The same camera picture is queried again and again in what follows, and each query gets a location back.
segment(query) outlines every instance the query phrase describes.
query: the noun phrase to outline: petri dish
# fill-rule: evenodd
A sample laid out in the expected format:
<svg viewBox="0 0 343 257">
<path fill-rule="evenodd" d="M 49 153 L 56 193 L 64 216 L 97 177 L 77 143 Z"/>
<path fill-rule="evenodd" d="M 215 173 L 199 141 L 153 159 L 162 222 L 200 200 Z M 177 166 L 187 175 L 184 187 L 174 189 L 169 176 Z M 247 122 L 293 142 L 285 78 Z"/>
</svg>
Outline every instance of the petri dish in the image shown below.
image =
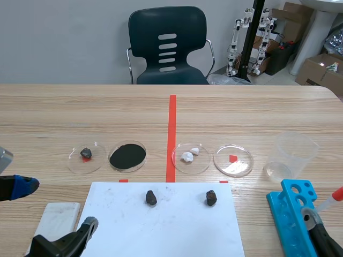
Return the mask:
<svg viewBox="0 0 343 257">
<path fill-rule="evenodd" d="M 213 155 L 218 170 L 232 177 L 243 177 L 252 170 L 253 159 L 245 148 L 238 145 L 218 147 Z"/>
<path fill-rule="evenodd" d="M 199 148 L 199 155 L 193 155 L 192 162 L 185 162 L 181 159 L 181 155 L 192 148 Z M 209 152 L 200 143 L 181 143 L 174 148 L 171 157 L 175 168 L 186 174 L 202 173 L 207 170 L 211 162 Z"/>
<path fill-rule="evenodd" d="M 145 146 L 138 141 L 126 140 L 116 144 L 108 154 L 113 169 L 129 173 L 141 168 L 146 161 Z"/>
<path fill-rule="evenodd" d="M 90 159 L 83 158 L 81 151 L 88 148 L 92 152 Z M 87 174 L 99 169 L 106 159 L 106 149 L 99 142 L 89 142 L 73 148 L 69 154 L 68 167 L 77 174 Z"/>
</svg>

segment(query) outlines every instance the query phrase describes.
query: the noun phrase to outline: black chair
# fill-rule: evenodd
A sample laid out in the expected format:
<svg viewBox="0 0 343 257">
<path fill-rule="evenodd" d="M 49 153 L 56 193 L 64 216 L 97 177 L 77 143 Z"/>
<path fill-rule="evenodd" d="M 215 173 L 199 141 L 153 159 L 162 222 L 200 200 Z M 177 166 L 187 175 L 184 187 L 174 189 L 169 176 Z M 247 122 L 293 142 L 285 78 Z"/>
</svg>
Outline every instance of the black chair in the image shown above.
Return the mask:
<svg viewBox="0 0 343 257">
<path fill-rule="evenodd" d="M 134 12 L 129 19 L 131 48 L 126 54 L 131 83 L 133 75 L 129 51 L 146 59 L 146 70 L 137 84 L 208 84 L 206 78 L 215 59 L 212 44 L 206 39 L 206 17 L 193 6 L 160 7 Z M 207 76 L 187 63 L 187 55 L 210 44 L 212 67 Z"/>
</svg>

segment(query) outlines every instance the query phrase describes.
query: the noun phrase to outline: black powder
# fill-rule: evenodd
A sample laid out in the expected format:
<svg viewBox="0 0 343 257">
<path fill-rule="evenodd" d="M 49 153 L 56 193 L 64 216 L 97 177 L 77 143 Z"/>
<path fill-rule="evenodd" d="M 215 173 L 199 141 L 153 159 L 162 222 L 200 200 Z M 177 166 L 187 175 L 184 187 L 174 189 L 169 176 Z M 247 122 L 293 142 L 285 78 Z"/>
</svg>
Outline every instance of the black powder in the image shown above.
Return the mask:
<svg viewBox="0 0 343 257">
<path fill-rule="evenodd" d="M 127 170 L 141 164 L 145 156 L 143 147 L 129 143 L 115 150 L 109 162 L 114 168 Z"/>
</svg>

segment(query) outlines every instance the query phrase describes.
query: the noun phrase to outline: white crystal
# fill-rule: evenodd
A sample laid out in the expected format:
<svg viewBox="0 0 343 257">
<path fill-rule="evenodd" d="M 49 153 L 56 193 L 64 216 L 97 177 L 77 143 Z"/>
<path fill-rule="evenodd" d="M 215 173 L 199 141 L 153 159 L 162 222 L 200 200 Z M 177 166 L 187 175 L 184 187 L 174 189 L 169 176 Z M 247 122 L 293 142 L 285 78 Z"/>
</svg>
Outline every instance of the white crystal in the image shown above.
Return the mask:
<svg viewBox="0 0 343 257">
<path fill-rule="evenodd" d="M 193 161 L 193 155 L 190 152 L 185 152 L 181 155 L 181 159 L 185 162 L 192 162 Z"/>
<path fill-rule="evenodd" d="M 200 151 L 200 149 L 198 147 L 192 148 L 190 150 L 190 152 L 193 153 L 194 155 L 199 155 L 199 151 Z"/>
</svg>

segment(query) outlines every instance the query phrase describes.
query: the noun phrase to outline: measuring cup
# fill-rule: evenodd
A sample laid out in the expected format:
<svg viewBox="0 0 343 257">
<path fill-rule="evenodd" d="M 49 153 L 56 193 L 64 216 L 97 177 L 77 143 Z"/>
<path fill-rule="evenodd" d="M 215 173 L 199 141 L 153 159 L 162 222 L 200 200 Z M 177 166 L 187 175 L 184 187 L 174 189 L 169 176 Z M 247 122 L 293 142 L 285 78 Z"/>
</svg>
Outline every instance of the measuring cup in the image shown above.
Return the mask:
<svg viewBox="0 0 343 257">
<path fill-rule="evenodd" d="M 277 136 L 264 170 L 276 181 L 295 179 L 313 159 L 319 145 L 298 132 L 284 132 Z"/>
</svg>

